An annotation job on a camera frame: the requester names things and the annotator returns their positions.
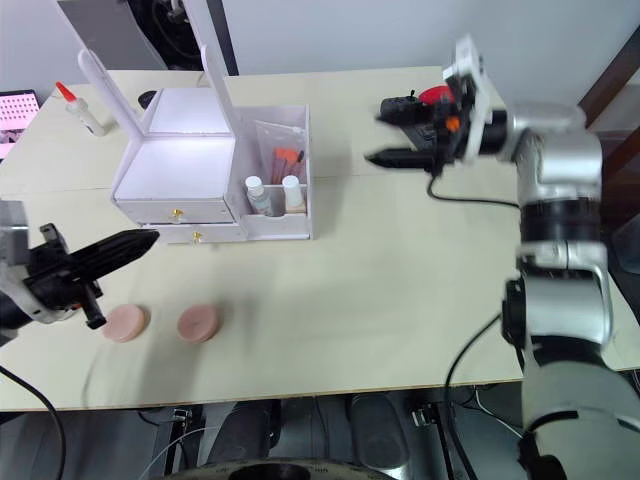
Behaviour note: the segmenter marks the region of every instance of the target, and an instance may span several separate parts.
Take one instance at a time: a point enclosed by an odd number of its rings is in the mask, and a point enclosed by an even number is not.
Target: open lid
[[[184,0],[184,5],[200,47],[202,65],[210,88],[159,90],[142,119],[131,108],[97,55],[86,47],[60,6],[53,1],[81,46],[78,53],[80,69],[98,89],[118,124],[129,137],[140,139],[175,134],[234,137],[234,133],[240,131],[224,83],[226,67],[206,0]]]

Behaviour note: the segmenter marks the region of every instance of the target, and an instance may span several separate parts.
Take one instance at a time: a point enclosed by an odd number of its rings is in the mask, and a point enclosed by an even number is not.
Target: floor
[[[510,422],[520,416],[519,384],[479,387],[480,398],[489,410]],[[464,402],[471,388],[454,391],[454,400]],[[439,402],[440,389],[397,391],[386,394],[391,401],[407,439],[414,479],[446,479],[442,450],[434,425],[416,427],[412,405]],[[329,453],[334,460],[353,462],[350,424],[344,396],[318,397],[327,424]],[[233,404],[204,407],[206,427],[200,444],[198,464],[202,464],[213,445],[216,429]],[[283,428],[272,457],[317,457],[325,451],[324,433],[313,398],[283,401]],[[168,420],[173,409],[147,411],[148,419]],[[136,479],[153,454],[156,427],[140,420],[135,410],[63,412],[68,437],[65,480]],[[517,438],[493,418],[465,408],[456,408],[456,423],[462,443],[480,478],[525,479],[516,461]],[[30,413],[0,426],[0,478],[15,480],[50,479],[56,461],[55,432],[46,413]],[[466,475],[454,456],[456,479]]]

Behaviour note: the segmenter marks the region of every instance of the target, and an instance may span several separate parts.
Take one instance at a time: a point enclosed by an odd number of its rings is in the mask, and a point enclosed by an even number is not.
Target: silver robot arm
[[[464,162],[478,155],[477,139],[491,122],[486,75],[468,37],[445,71],[448,83],[461,78],[481,97]],[[507,111],[497,156],[517,168],[521,245],[502,331],[524,359],[520,462],[534,480],[638,479],[640,401],[602,360],[613,319],[599,235],[600,143],[578,108]]]

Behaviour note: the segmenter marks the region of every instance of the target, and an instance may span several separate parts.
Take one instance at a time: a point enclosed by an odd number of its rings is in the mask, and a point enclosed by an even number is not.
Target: pink round object
[[[118,343],[133,340],[147,325],[144,310],[137,305],[120,305],[109,312],[106,320],[102,334]]]
[[[178,320],[178,333],[189,343],[202,343],[213,337],[220,328],[216,309],[210,305],[187,308]]]

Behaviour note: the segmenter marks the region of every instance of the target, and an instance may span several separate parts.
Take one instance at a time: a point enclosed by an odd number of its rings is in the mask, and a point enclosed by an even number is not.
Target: white wall
[[[455,40],[471,33],[507,101],[578,102],[640,22],[638,0],[226,0],[224,7],[241,75],[446,65]]]
[[[42,102],[56,80],[86,83],[77,52],[49,0],[0,0],[0,91],[35,90]]]

